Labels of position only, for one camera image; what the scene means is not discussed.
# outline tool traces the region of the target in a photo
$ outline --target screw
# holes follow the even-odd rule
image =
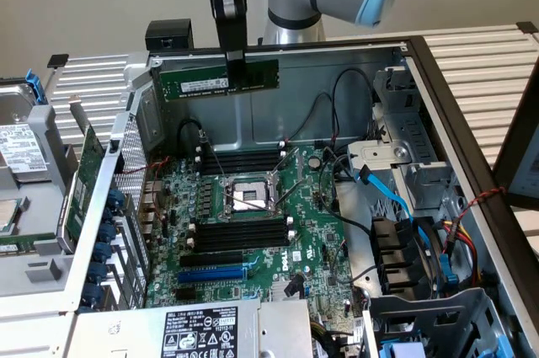
[[[398,158],[405,158],[408,154],[408,151],[404,147],[395,147],[394,150],[395,156]]]

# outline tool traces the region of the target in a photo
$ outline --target black frame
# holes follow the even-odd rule
[[[511,121],[509,131],[504,140],[496,164],[494,165],[494,177],[500,185],[507,190],[507,201],[513,205],[526,209],[539,211],[539,198],[518,195],[509,192],[510,185],[515,178],[520,162],[528,150],[528,144],[539,127],[539,57],[526,90],[522,94],[515,116]]]
[[[312,42],[289,45],[251,46],[246,52],[294,51],[305,49],[323,49],[355,45],[396,44],[403,42],[407,47],[404,56],[411,56],[423,80],[429,96],[434,103],[436,112],[446,129],[447,135],[458,156],[464,174],[472,187],[472,192],[478,196],[484,191],[497,188],[492,170],[485,159],[477,140],[472,134],[458,103],[430,48],[423,36],[405,35],[391,38],[370,38],[358,40]],[[200,48],[180,51],[170,56],[219,55],[216,48]],[[531,249],[526,236],[522,232],[515,214],[502,194],[485,199],[479,204],[493,234],[504,262],[510,271],[520,297],[526,306],[531,322],[539,333],[539,261]]]

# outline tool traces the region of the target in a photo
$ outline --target cpu socket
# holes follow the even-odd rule
[[[277,180],[278,178],[271,174],[226,178],[221,217],[230,219],[233,215],[244,212],[275,216],[279,213],[275,209]]]

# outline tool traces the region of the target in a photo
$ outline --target blue pcie slot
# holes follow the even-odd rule
[[[245,280],[247,278],[247,269],[241,265],[232,265],[228,267],[211,268],[204,270],[182,271],[178,273],[178,282],[207,282],[224,280]]]

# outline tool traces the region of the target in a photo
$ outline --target hard drive label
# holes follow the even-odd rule
[[[162,358],[237,356],[237,307],[168,312]]]
[[[0,152],[15,174],[47,170],[34,132],[26,124],[0,126]]]

